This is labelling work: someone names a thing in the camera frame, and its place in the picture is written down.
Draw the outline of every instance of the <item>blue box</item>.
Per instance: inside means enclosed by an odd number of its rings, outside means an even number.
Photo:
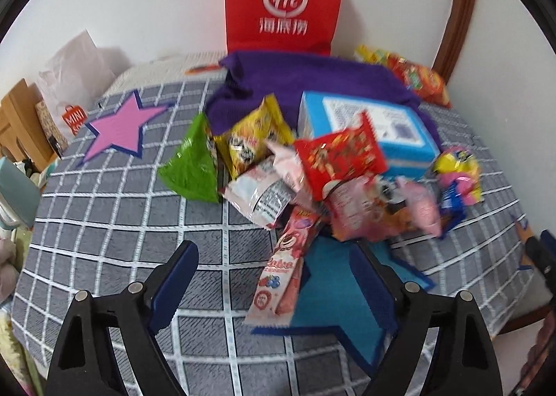
[[[386,157],[387,177],[421,178],[439,155],[425,125],[409,107],[333,93],[304,91],[297,133],[315,138],[352,124],[354,115],[367,111],[376,139]]]

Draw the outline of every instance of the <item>wooden headboard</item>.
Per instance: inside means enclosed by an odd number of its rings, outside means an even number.
[[[0,102],[0,145],[21,161],[29,157],[42,172],[56,158],[38,120],[36,87],[21,79]]]

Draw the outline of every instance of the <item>green snack package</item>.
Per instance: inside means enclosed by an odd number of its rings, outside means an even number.
[[[176,154],[158,174],[165,185],[188,200],[217,203],[216,148],[204,113],[197,115]]]

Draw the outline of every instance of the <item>purple fabric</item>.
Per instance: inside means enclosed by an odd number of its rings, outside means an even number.
[[[315,90],[406,105],[418,114],[441,146],[435,122],[419,110],[421,99],[383,66],[275,51],[236,51],[223,58],[220,65],[229,70],[226,83],[208,100],[205,109],[215,135],[230,129],[270,93],[276,95],[285,121],[295,129],[303,91]]]

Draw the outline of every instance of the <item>gray checkered fabric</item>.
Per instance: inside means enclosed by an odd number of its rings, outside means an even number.
[[[16,337],[48,366],[77,290],[105,295],[144,281],[189,239],[198,245],[200,264],[171,325],[157,336],[188,394],[359,395],[369,379],[335,338],[260,337],[243,325],[276,232],[249,223],[227,202],[187,201],[157,177],[157,168],[174,154],[191,119],[221,83],[209,79],[140,89],[144,105],[176,104],[145,127],[142,159],[110,150],[76,168],[93,140],[87,128],[81,130],[48,182],[37,213],[13,302]],[[91,117],[113,112],[126,95],[103,99]],[[444,241],[413,234],[391,246],[437,283],[433,292],[471,291],[494,334],[532,275],[518,271],[521,247],[510,219],[510,213],[523,213],[498,164],[464,120],[454,111],[423,109],[438,122],[446,145],[462,144],[481,160],[485,202],[471,208]],[[425,182],[436,190],[432,179]],[[111,334],[126,387],[138,395],[119,331]],[[431,331],[410,394],[420,390],[434,341]]]

